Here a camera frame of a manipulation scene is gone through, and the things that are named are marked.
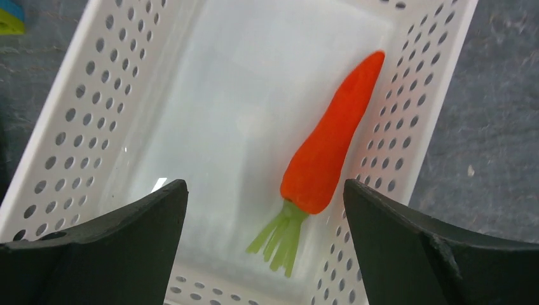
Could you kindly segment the orange carrot toy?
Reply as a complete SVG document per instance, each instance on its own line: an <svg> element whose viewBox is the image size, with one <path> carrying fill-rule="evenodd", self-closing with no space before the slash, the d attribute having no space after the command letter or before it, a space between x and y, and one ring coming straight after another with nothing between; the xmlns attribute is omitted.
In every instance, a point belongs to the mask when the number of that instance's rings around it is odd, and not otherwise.
<svg viewBox="0 0 539 305"><path fill-rule="evenodd" d="M323 212L339 184L354 134L364 117L386 53L366 56L342 80L324 114L291 157L280 183L282 207L246 248L263 253L273 272L293 274L304 221Z"/></svg>

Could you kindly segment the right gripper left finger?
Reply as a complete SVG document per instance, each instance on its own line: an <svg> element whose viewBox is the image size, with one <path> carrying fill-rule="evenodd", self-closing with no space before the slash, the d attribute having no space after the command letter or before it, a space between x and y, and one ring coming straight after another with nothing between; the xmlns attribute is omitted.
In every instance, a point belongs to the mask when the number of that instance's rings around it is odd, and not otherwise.
<svg viewBox="0 0 539 305"><path fill-rule="evenodd" d="M177 179L77 226L3 243L1 303L163 304L187 205Z"/></svg>

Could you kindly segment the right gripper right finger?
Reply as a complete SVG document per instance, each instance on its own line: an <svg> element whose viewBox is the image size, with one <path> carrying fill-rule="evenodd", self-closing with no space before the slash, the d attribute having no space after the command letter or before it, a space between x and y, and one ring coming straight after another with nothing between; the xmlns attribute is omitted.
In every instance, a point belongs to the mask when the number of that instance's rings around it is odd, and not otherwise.
<svg viewBox="0 0 539 305"><path fill-rule="evenodd" d="M463 229L348 179L343 201L370 304L537 304L538 245Z"/></svg>

